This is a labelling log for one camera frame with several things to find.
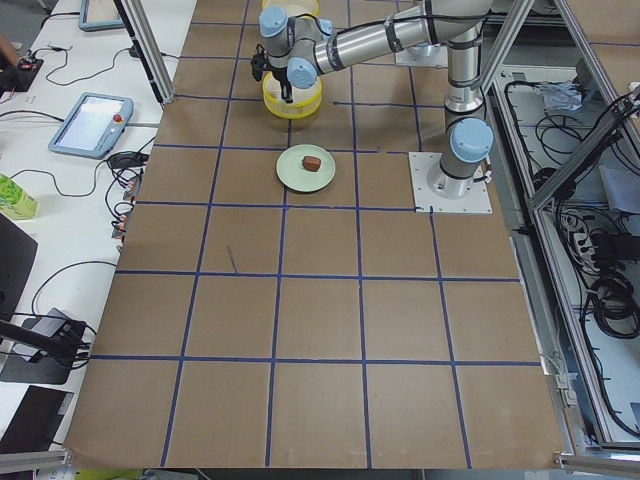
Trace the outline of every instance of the blue tablet frame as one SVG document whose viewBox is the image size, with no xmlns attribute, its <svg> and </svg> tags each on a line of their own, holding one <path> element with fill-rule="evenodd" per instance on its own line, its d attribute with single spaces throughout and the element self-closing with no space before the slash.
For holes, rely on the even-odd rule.
<svg viewBox="0 0 640 480">
<path fill-rule="evenodd" d="M 84 103 L 87 102 L 87 99 L 89 98 L 102 98 L 122 102 L 120 110 L 118 112 L 114 112 L 114 115 L 116 113 L 120 114 L 120 116 L 122 117 L 122 121 L 116 122 L 114 120 L 111 120 L 105 131 L 100 136 L 100 139 L 98 140 L 93 150 L 84 150 L 81 148 L 73 148 L 60 145 L 59 142 L 61 141 L 62 137 L 65 135 L 65 133 L 67 133 L 69 127 L 73 125 L 74 120 L 80 112 L 80 108 Z M 132 114 L 133 100 L 131 100 L 130 98 L 114 97 L 111 95 L 103 95 L 100 93 L 85 92 L 80 96 L 80 99 L 76 102 L 69 115 L 67 115 L 65 121 L 62 123 L 56 134 L 49 142 L 49 150 L 56 153 L 76 155 L 79 157 L 102 158 L 114 147 L 114 145 L 118 141 L 118 138 L 120 137 L 120 135 L 122 135 L 122 132 L 124 131 L 127 123 L 131 119 Z"/>
<path fill-rule="evenodd" d="M 99 30 L 113 30 L 115 28 L 124 28 L 122 19 L 118 17 L 115 20 L 105 20 L 103 22 L 88 22 L 89 3 L 91 0 L 82 0 L 80 6 L 80 18 L 78 19 L 78 28 L 84 32 L 97 32 Z"/>
</svg>

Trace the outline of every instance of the white desk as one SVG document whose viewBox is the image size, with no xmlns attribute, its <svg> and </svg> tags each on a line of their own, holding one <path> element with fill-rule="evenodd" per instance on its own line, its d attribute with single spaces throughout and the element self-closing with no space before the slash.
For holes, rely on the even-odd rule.
<svg viewBox="0 0 640 480">
<path fill-rule="evenodd" d="M 163 52 L 179 55 L 195 0 L 143 0 L 149 22 Z M 60 0 L 54 13 L 78 11 L 80 0 Z M 32 50 L 48 44 L 73 46 L 69 52 L 69 66 L 55 75 L 60 82 L 89 75 L 111 64 L 113 54 L 131 45 L 126 30 L 82 32 L 77 27 L 77 17 L 53 17 L 46 24 Z M 153 123 L 160 121 L 162 110 L 155 100 L 139 60 L 128 53 L 119 55 L 116 68 L 93 79 L 74 85 L 56 86 L 45 75 L 61 65 L 63 53 L 51 51 L 38 55 L 45 59 L 42 71 L 27 93 L 17 93 L 0 105 L 0 112 L 9 110 L 38 110 L 65 117 L 81 93 L 92 91 L 132 98 L 135 110 L 131 122 Z M 167 58 L 171 76 L 177 60 Z M 86 193 L 93 186 L 93 173 L 97 161 L 88 158 L 49 152 L 47 144 L 59 123 L 37 116 L 8 116 L 0 119 L 0 172 L 13 175 L 19 170 L 31 168 L 53 173 L 59 188 L 65 193 Z M 155 128 L 129 126 L 120 137 L 113 151 L 138 150 L 156 133 Z M 43 174 L 24 173 L 16 182 L 40 202 L 40 209 L 32 220 L 18 225 L 38 242 L 38 253 L 18 311 L 28 312 L 31 299 L 38 287 L 60 268 L 86 260 L 103 260 L 116 263 L 118 241 L 111 238 L 112 216 L 105 205 L 105 192 L 113 178 L 106 165 L 98 170 L 95 192 L 82 198 L 67 198 L 57 194 L 52 179 Z M 109 195 L 109 204 L 122 199 L 123 190 L 117 185 Z M 76 320 L 83 320 L 97 329 L 109 293 L 113 267 L 108 265 L 82 265 L 58 275 L 38 297 L 36 311 L 46 313 L 56 307 Z M 89 339 L 90 332 L 85 334 Z M 9 342 L 3 342 L 0 350 L 7 351 Z M 0 357 L 0 366 L 4 360 Z M 74 392 L 73 402 L 56 435 L 62 441 L 71 422 L 84 369 L 72 371 L 65 385 L 52 386 Z M 0 436 L 13 417 L 27 384 L 0 383 Z"/>
</svg>

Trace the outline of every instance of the yellow plate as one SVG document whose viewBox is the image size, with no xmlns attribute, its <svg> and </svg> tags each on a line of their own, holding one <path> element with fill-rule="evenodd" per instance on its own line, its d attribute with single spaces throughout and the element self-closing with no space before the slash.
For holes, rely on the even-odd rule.
<svg viewBox="0 0 640 480">
<path fill-rule="evenodd" d="M 320 169 L 309 172 L 302 166 L 307 155 L 320 159 Z M 329 152 L 316 145 L 296 145 L 282 152 L 276 165 L 278 178 L 292 190 L 315 192 L 329 185 L 336 174 L 336 162 Z"/>
</svg>

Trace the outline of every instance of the robotic arm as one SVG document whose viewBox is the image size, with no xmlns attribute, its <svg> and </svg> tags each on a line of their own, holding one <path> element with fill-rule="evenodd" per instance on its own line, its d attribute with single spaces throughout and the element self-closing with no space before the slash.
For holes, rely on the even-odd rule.
<svg viewBox="0 0 640 480">
<path fill-rule="evenodd" d="M 284 9 L 268 7 L 260 14 L 260 34 L 251 65 L 262 79 L 271 71 L 280 82 L 282 99 L 292 102 L 292 86 L 311 88 L 319 75 L 422 44 L 446 43 L 449 92 L 444 100 L 450 149 L 428 182 L 439 195 L 459 198 L 469 190 L 477 165 L 493 143 L 493 132 L 473 117 L 484 103 L 480 91 L 480 25 L 493 0 L 420 0 L 417 6 L 334 32 L 328 20 L 312 15 L 289 18 Z"/>
</svg>

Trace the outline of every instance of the person's arm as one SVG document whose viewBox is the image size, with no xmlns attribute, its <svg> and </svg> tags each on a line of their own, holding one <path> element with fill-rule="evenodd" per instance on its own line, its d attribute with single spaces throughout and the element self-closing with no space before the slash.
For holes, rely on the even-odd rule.
<svg viewBox="0 0 640 480">
<path fill-rule="evenodd" d="M 2 56 L 7 62 L 9 62 L 14 67 L 18 65 L 18 60 L 20 57 L 16 52 L 16 49 L 13 48 L 11 42 L 7 40 L 7 38 L 0 33 L 0 56 Z"/>
</svg>

